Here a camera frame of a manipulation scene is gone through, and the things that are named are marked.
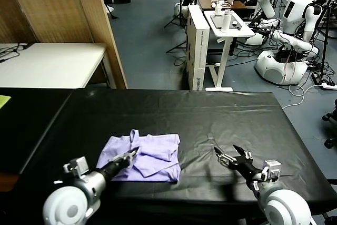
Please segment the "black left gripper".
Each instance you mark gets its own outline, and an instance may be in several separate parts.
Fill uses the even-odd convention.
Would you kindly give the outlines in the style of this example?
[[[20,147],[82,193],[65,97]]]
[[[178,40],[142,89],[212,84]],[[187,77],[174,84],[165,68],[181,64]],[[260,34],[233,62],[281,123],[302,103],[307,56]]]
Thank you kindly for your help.
[[[106,177],[115,177],[122,169],[131,168],[134,164],[134,159],[139,150],[135,147],[123,154],[116,155],[109,159],[109,163],[104,166],[104,174]]]

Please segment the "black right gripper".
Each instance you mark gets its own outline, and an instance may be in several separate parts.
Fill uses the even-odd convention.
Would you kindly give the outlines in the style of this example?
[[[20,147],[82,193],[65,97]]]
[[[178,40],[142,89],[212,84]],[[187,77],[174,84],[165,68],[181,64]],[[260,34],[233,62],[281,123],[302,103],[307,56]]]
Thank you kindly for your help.
[[[247,181],[251,182],[253,180],[258,180],[261,178],[261,169],[257,169],[253,165],[253,157],[250,151],[243,149],[240,146],[233,145],[238,156],[232,157],[221,151],[220,148],[214,147],[215,154],[217,156],[218,162],[231,170],[236,170],[239,174]]]

